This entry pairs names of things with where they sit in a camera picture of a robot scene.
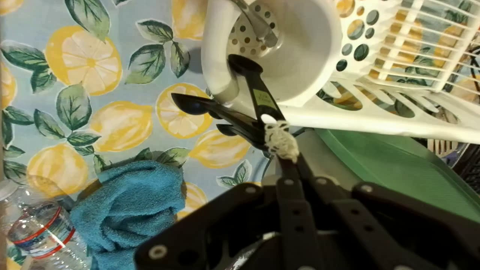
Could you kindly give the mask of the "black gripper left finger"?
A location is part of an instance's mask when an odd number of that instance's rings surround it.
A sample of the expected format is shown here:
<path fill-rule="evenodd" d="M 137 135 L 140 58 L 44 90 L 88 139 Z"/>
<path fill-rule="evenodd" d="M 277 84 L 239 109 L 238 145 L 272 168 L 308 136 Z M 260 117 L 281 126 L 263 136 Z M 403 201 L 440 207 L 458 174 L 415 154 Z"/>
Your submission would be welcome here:
<path fill-rule="evenodd" d="M 313 207 L 305 196 L 304 181 L 311 177 L 307 162 L 281 159 L 277 181 L 283 255 L 287 270 L 322 270 L 323 259 Z"/>

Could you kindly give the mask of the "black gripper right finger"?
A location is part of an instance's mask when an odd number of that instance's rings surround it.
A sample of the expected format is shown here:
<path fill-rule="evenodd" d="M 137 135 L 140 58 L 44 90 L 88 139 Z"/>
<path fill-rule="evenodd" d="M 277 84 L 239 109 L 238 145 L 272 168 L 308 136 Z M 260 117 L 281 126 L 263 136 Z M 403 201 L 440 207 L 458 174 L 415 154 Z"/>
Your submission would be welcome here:
<path fill-rule="evenodd" d="M 316 177 L 305 157 L 299 157 L 298 171 L 308 187 L 332 216 L 340 231 L 343 252 L 355 270 L 428 270 L 431 264 L 406 250 L 374 216 L 374 213 L 353 195 L 326 177 Z"/>

